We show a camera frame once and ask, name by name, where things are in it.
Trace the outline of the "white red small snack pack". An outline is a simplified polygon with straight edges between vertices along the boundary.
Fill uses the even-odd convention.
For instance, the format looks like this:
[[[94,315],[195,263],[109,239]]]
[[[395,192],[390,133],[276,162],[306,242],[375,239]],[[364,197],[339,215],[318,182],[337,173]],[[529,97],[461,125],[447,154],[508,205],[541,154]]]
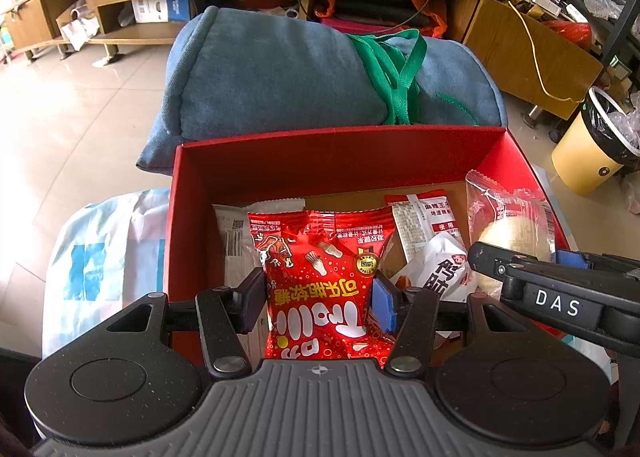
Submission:
[[[442,301],[450,302],[465,302],[477,288],[465,247],[447,232],[428,240],[390,281],[398,289],[430,289]]]

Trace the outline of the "red Trolli candy bag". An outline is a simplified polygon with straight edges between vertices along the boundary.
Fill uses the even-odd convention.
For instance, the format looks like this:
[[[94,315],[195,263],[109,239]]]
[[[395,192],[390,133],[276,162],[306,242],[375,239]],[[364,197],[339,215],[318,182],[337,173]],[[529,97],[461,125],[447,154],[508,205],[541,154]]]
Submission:
[[[375,359],[394,339],[370,315],[372,281],[396,226],[388,206],[251,213],[267,277],[268,359]]]

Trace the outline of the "bread bun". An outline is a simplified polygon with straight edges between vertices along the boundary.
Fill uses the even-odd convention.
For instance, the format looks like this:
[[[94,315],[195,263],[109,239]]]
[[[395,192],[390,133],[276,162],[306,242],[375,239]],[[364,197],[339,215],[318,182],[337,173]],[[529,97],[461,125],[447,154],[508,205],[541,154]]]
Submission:
[[[551,206],[541,190],[508,191],[476,170],[465,177],[466,214],[472,243],[555,260],[555,231]]]

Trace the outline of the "white red spicy strip packet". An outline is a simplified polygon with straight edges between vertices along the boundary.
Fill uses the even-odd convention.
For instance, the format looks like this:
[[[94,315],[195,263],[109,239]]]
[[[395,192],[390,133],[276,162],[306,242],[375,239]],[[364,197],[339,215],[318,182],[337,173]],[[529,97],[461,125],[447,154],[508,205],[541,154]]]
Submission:
[[[436,234],[446,232],[458,243],[463,243],[454,211],[443,189],[416,195],[386,195],[385,202],[387,206],[392,207],[407,262],[410,262]]]

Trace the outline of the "blue white checkered cloth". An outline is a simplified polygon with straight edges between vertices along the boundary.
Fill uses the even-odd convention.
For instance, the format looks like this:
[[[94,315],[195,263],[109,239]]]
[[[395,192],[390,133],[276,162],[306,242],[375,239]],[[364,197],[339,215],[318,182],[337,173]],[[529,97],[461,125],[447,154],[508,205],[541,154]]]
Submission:
[[[44,357],[163,290],[169,197],[167,188],[130,192],[88,204],[66,222],[47,269]]]

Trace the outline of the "yellow trash bin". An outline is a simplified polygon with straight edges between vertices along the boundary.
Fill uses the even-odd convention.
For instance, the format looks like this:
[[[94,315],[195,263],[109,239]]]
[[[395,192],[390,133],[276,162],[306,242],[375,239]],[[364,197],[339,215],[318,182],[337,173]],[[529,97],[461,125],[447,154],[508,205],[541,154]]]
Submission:
[[[600,87],[591,87],[551,153],[556,175],[587,196],[623,168],[639,165],[639,110],[626,113]]]

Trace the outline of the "rolled blue blanket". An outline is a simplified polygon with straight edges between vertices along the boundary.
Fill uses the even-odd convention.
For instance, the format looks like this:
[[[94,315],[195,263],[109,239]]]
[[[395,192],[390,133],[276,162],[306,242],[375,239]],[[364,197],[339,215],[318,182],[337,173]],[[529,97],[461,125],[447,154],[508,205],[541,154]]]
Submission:
[[[409,124],[504,128],[508,118],[494,80],[459,42],[210,6],[172,44],[137,166],[170,174],[179,146],[207,139]]]

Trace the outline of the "wooden TV cabinet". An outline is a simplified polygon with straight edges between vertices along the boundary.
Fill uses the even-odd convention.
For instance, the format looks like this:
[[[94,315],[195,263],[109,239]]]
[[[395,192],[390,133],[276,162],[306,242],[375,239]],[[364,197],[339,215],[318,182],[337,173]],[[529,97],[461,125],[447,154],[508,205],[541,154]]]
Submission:
[[[77,0],[18,0],[6,2],[1,13],[17,50],[62,45],[55,22]],[[133,0],[85,0],[98,17],[93,43],[167,45],[175,41],[180,24],[133,24],[117,27],[117,13]],[[300,18],[314,16],[316,0],[301,0]],[[597,58],[541,22],[506,4],[506,0],[445,0],[446,38],[467,47],[483,63],[501,91],[540,107],[563,120],[599,78]]]

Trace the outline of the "orange plastic bag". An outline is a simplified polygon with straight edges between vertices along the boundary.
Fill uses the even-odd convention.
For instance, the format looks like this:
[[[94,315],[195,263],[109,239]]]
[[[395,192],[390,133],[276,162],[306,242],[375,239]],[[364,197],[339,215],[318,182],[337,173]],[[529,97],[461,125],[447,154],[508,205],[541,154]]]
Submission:
[[[445,0],[316,0],[314,16],[344,32],[396,32],[416,28],[430,38],[448,30]]]

